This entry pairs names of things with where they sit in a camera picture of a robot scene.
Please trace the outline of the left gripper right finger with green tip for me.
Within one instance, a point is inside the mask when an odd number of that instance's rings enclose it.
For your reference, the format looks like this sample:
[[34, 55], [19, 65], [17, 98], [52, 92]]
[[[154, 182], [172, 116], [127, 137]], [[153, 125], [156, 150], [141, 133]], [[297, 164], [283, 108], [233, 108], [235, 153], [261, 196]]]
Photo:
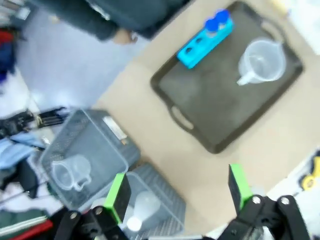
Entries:
[[253, 194], [240, 164], [230, 164], [228, 187], [236, 210], [221, 240], [259, 240], [267, 228], [275, 240], [309, 240], [310, 235], [292, 195], [272, 200]]

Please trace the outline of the left gripper left finger with green tip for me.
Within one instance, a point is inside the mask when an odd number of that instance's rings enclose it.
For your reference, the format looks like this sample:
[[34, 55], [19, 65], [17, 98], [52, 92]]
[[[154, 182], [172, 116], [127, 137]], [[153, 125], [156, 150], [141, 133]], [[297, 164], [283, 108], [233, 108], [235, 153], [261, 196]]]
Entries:
[[85, 213], [68, 211], [60, 221], [55, 240], [127, 240], [121, 230], [131, 198], [131, 187], [125, 173], [118, 173], [109, 189], [103, 205]]

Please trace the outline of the person's right hand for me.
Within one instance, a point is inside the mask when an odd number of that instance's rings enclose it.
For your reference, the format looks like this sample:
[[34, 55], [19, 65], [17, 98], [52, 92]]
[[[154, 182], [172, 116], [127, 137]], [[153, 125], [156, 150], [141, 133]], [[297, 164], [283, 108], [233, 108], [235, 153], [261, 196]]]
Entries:
[[115, 36], [113, 37], [112, 41], [117, 45], [129, 45], [134, 44], [138, 40], [138, 37], [133, 35], [132, 32], [126, 29], [119, 29]]

